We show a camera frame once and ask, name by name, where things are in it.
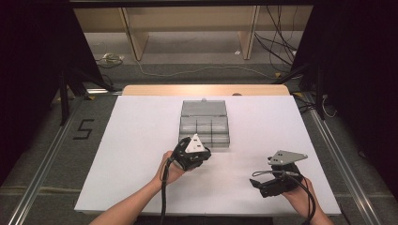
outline gray carpet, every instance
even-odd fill
[[[180,71],[196,70],[210,66],[217,67],[245,67],[255,69],[270,76],[274,73],[271,66],[265,65],[152,65],[144,66],[146,72],[158,74],[172,74]],[[197,73],[177,75],[170,78],[151,77],[141,74],[137,66],[119,66],[111,69],[102,69],[117,87],[128,84],[148,83],[272,83],[262,75],[239,68],[205,69]],[[299,80],[286,83],[289,90],[298,91]],[[87,83],[88,88],[97,88]],[[77,110],[71,123],[69,132],[54,160],[39,195],[25,220],[25,224],[87,224],[95,216],[76,213],[73,205],[79,197],[85,177],[96,155],[102,134],[115,105],[116,96],[96,96],[92,100],[85,100]],[[320,135],[310,112],[302,115],[304,124],[309,132],[322,168],[329,180],[336,200],[343,207],[351,224],[364,224],[362,215],[356,206],[349,190],[333,161],[325,141]],[[86,135],[85,131],[78,131],[83,120],[83,128],[91,129],[88,139],[79,140]],[[38,135],[31,143],[28,151],[23,153],[13,171],[0,189],[0,224],[6,224],[12,210],[23,191],[32,180],[41,160],[44,158],[51,142],[59,129],[61,121],[60,102],[56,100],[52,109],[48,111],[42,122]],[[375,168],[357,154],[359,145],[353,139],[350,130],[339,118],[327,118],[333,136],[339,146],[344,149],[350,166],[360,181],[366,194],[369,196],[376,212],[380,215],[383,224],[395,224],[398,221],[398,203],[390,195],[387,187],[380,179]],[[343,216],[331,218],[335,224],[348,224]],[[276,217],[276,225],[301,224],[300,217]]]

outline person's left hand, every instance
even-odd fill
[[[163,154],[163,158],[161,160],[161,165],[159,165],[158,171],[156,172],[153,180],[161,181],[163,178],[164,166],[166,164],[167,158],[169,158],[173,154],[173,151],[168,151]],[[170,164],[169,167],[169,176],[167,178],[167,185],[175,182],[180,176],[182,176],[185,172],[178,168],[174,163]]]

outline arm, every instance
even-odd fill
[[[313,188],[313,184],[311,181],[304,177],[307,181],[308,189],[314,196],[315,199],[315,215],[311,220],[311,225],[333,225],[333,222],[328,218],[328,216],[323,212],[321,206],[319,205],[318,199],[316,198],[315,191]],[[305,180],[301,181],[301,184],[306,186]],[[283,193],[284,197],[292,204],[293,208],[304,218],[307,217],[308,214],[308,195],[307,192],[304,191],[301,187],[296,187],[294,190]]]
[[[172,153],[172,151],[168,151],[163,155],[161,165],[149,183],[130,195],[128,198],[109,208],[90,224],[131,224],[135,221],[149,201],[161,190],[161,176],[164,164],[166,159],[170,157]],[[169,168],[167,184],[173,183],[182,174],[184,174],[184,171],[172,163]]]

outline hand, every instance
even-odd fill
[[[161,165],[159,165],[158,171],[156,172],[155,176],[153,177],[152,181],[154,182],[161,182],[163,178],[164,166],[166,164],[167,158],[169,158],[173,154],[173,151],[168,151],[163,154],[163,158],[161,160]],[[167,178],[167,185],[175,182],[180,176],[184,174],[184,171],[178,168],[174,163],[170,164],[169,167],[169,176]]]
[[[327,217],[327,215],[323,212],[321,206],[319,205],[318,199],[316,198],[315,191],[313,188],[313,183],[307,179],[303,178],[301,184],[305,187],[308,187],[311,194],[315,200],[315,215],[311,220],[311,224],[333,224],[331,220]],[[309,208],[308,194],[302,187],[296,187],[295,189],[285,192],[282,195],[290,202],[293,208],[304,218],[308,216],[309,209],[310,212],[313,210],[313,205],[310,201],[311,208]]]

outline white tabletop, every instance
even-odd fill
[[[314,184],[328,215],[341,214],[295,100],[290,96],[118,97],[75,210],[105,211],[145,185],[162,154],[178,142],[183,100],[225,100],[231,143],[211,149],[203,165],[167,187],[167,215],[285,216],[296,214],[283,196],[263,198],[249,179],[270,170],[268,157],[284,150],[308,155],[296,162]],[[265,182],[272,175],[254,177]],[[158,193],[143,210],[159,215]]]

